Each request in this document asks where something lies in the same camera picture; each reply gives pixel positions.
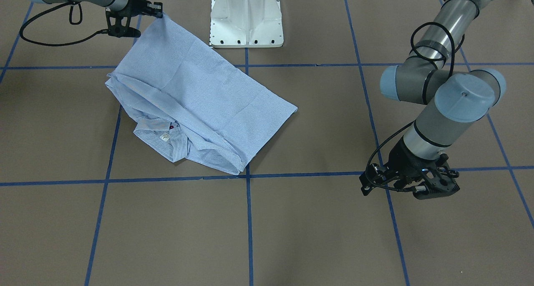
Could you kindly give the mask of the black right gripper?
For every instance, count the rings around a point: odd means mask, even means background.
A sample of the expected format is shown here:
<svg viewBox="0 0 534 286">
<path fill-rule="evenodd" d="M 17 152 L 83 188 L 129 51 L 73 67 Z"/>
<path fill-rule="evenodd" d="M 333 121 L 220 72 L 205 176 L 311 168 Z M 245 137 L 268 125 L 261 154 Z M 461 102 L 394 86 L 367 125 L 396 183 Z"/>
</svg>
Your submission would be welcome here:
<svg viewBox="0 0 534 286">
<path fill-rule="evenodd" d="M 147 15 L 155 18 L 162 18 L 163 3 L 151 3 L 148 0 L 128 0 L 128 3 L 125 7 L 126 18 L 133 18 L 138 15 Z"/>
</svg>

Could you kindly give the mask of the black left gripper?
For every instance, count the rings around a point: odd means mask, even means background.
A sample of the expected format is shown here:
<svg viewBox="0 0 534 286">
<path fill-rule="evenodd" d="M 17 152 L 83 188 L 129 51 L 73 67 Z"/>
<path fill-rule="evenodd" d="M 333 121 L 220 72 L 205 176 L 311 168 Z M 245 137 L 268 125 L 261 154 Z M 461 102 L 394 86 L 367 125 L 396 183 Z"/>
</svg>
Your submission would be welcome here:
<svg viewBox="0 0 534 286">
<path fill-rule="evenodd" d="M 414 188 L 419 185 L 421 181 L 416 181 L 419 171 L 431 161 L 434 160 L 427 160 L 414 155 L 404 140 L 400 139 L 391 149 L 386 163 L 386 166 L 396 173 L 396 182 L 393 187 Z M 379 164 L 366 165 L 364 172 L 359 176 L 359 181 L 362 184 L 360 190 L 364 196 L 368 196 L 375 188 L 388 190 L 388 187 L 383 183 L 387 167 Z"/>
</svg>

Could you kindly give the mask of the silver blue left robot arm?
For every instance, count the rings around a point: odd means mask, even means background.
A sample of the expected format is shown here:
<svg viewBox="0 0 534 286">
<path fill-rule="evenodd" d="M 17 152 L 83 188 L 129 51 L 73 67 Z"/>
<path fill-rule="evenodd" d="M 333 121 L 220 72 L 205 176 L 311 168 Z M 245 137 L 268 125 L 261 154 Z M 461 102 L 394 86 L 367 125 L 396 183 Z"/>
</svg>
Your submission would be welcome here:
<svg viewBox="0 0 534 286">
<path fill-rule="evenodd" d="M 448 149 L 475 121 L 500 102 L 506 81 L 493 69 L 467 73 L 453 69 L 465 32 L 494 0 L 445 0 L 426 32 L 415 42 L 402 65 L 389 66 L 380 79 L 389 99 L 423 104 L 418 117 L 401 128 L 402 138 L 385 165 L 369 158 L 359 176 L 363 195 L 381 188 L 412 193 L 417 199 L 441 198 L 459 191 L 459 173 L 448 165 Z M 446 62 L 449 70 L 444 70 Z"/>
</svg>

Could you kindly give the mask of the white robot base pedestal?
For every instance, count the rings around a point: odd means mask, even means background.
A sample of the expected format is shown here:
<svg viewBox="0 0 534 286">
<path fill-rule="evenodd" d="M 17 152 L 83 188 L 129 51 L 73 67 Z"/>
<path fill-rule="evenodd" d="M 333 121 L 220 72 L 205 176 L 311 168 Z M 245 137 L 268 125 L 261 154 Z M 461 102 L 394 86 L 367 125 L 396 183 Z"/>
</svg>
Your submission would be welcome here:
<svg viewBox="0 0 534 286">
<path fill-rule="evenodd" d="M 280 0 L 211 0 L 212 48 L 279 48 L 284 44 Z"/>
</svg>

